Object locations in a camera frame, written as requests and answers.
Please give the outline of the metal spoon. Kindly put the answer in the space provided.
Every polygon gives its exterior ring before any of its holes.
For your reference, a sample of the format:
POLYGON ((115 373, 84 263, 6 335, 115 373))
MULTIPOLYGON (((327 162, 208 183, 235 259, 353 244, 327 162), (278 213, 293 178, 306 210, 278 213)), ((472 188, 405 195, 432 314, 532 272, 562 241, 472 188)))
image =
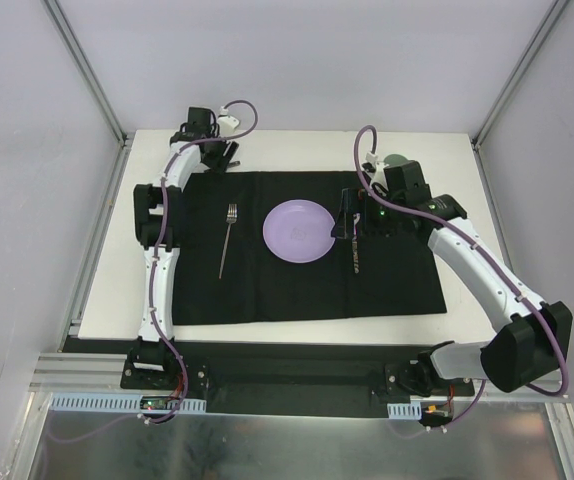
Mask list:
POLYGON ((353 271, 356 275, 358 275, 360 272, 360 261, 358 251, 358 230, 360 220, 361 215, 359 213, 355 213, 352 215, 351 249, 352 249, 353 271))

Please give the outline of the green cup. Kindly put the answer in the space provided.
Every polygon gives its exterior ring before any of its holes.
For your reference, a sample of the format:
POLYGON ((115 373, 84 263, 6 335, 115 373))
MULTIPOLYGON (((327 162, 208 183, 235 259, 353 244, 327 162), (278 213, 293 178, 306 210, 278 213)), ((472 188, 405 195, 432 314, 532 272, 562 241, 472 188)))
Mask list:
POLYGON ((405 164, 408 159, 400 154, 390 154, 384 158, 383 162, 387 168, 394 168, 405 164))

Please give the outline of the metal fork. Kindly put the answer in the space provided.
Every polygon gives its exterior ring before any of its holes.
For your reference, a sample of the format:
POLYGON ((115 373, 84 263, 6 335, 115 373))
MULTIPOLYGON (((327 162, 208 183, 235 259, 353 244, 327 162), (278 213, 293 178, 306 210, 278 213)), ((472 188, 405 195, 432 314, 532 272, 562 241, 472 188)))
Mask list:
POLYGON ((237 222, 237 220, 238 220, 238 205, 235 203, 229 204, 228 209, 227 209, 227 215, 226 215, 227 228, 226 228, 226 233, 225 233, 225 238, 224 238, 223 248, 222 248, 222 253, 221 253, 218 279, 221 279, 223 276, 223 271, 224 271, 224 266, 225 266, 226 256, 227 256, 227 250, 228 250, 228 245, 229 245, 229 239, 230 239, 230 234, 231 234, 231 228, 237 222))

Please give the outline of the purple plate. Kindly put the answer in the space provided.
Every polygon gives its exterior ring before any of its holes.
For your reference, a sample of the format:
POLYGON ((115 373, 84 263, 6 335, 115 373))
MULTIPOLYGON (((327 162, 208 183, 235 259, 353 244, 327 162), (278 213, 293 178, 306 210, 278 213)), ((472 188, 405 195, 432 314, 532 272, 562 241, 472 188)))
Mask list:
POLYGON ((265 217, 263 240, 277 258, 294 264, 317 261, 329 253, 334 219, 322 205, 304 199, 275 206, 265 217))

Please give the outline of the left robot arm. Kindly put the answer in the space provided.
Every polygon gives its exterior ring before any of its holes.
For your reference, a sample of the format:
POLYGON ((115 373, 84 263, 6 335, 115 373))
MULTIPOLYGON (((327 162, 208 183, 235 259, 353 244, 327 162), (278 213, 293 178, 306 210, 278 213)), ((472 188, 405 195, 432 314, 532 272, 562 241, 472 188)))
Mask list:
POLYGON ((176 266, 187 234, 184 189, 203 165, 222 173, 238 144, 231 138, 240 121, 227 105, 218 112, 191 107, 187 119, 170 138, 169 153, 156 179, 133 189, 135 234, 143 248, 145 293, 136 346, 127 370, 142 375, 155 388, 174 388, 175 398, 187 390, 186 367, 175 349, 172 306, 176 266))

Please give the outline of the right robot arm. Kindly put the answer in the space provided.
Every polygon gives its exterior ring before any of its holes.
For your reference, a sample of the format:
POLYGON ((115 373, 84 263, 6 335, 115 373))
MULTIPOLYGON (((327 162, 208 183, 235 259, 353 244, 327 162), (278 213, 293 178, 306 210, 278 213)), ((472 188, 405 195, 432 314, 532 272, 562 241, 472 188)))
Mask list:
POLYGON ((460 203, 448 194, 432 194, 418 162, 369 154, 359 172, 360 186, 342 191, 332 237, 356 242, 401 230, 415 235, 459 277, 495 332, 489 341, 445 341, 422 351, 397 373, 397 384, 427 397, 452 381, 477 379, 511 393, 559 371, 561 384, 554 393, 564 394, 573 321, 568 307, 545 301, 493 255, 460 203))

